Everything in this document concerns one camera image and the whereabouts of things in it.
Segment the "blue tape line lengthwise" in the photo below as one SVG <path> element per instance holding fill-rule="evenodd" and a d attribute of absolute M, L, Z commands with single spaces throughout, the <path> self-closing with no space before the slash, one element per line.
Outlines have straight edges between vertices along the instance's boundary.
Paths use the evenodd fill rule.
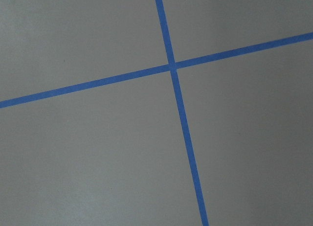
<path fill-rule="evenodd" d="M 172 48 L 172 42 L 171 42 L 170 32 L 169 32 L 169 28 L 167 24 L 164 4 L 163 4 L 163 0 L 155 0 L 155 2 L 156 2 L 160 28 L 162 32 L 164 47 L 166 51 L 168 67 L 169 67 L 170 74 L 171 74 L 171 80 L 173 84 L 173 89 L 174 89 L 177 109 L 179 113 L 179 119 L 181 123 L 184 143 L 186 147 L 188 162 L 189 162 L 190 171 L 191 171 L 191 175 L 193 179 L 194 190 L 195 190 L 195 194 L 197 198 L 201 223 L 203 226 L 208 226 L 210 225 L 210 223 L 209 223 L 209 219 L 207 216 L 207 211 L 206 211 L 205 202 L 203 198 L 201 181 L 199 177 L 197 162 L 196 162 L 194 149 L 193 149 L 193 143 L 192 143 L 190 130 L 189 130 L 189 124 L 188 124 L 184 101 L 182 97 L 179 76 L 178 76 L 178 68 L 176 66 L 176 61 L 175 61 L 174 52 Z"/>

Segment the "blue tape line crosswise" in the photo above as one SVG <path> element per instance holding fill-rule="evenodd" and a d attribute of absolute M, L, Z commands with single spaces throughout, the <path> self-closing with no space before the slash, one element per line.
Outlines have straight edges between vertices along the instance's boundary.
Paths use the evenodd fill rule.
<path fill-rule="evenodd" d="M 305 41 L 309 41 L 312 39 L 313 39 L 313 34 L 311 32 L 305 33 L 305 34 L 287 37 L 287 38 L 283 38 L 279 40 L 269 41 L 269 42 L 260 43 L 256 45 L 249 45 L 249 46 L 245 46 L 245 47 L 241 47 L 237 49 L 222 51 L 219 53 L 214 53 L 214 54 L 205 55 L 205 56 L 201 56 L 197 58 L 179 61 L 179 62 L 176 62 L 176 67 L 178 69 L 186 68 L 190 66 L 214 62 L 214 61 L 218 61 L 222 59 L 227 59 L 227 58 L 231 58 L 235 56 L 246 55 L 246 54 L 250 54 L 253 52 L 257 52 L 257 51 L 263 51 L 263 50 L 267 50 L 271 48 L 281 47 L 284 45 L 291 45 L 291 44 L 296 44 L 300 42 L 305 42 Z M 12 106 L 19 105 L 19 104 L 24 104 L 24 103 L 37 101 L 37 100 L 60 96 L 63 94 L 69 94 L 69 93 L 78 92 L 82 90 L 115 84 L 115 83 L 131 80 L 131 79 L 159 74 L 159 73 L 167 72 L 169 70 L 170 70 L 170 67 L 168 65 L 142 69 L 142 70 L 129 72 L 129 73 L 121 74 L 121 75 L 111 76 L 111 77 L 84 82 L 84 83 L 71 85 L 71 86 L 67 86 L 63 88 L 48 90 L 48 91 L 30 94 L 30 95 L 26 95 L 22 97 L 4 100 L 4 101 L 1 101 L 0 107 L 1 108 L 12 107 Z"/>

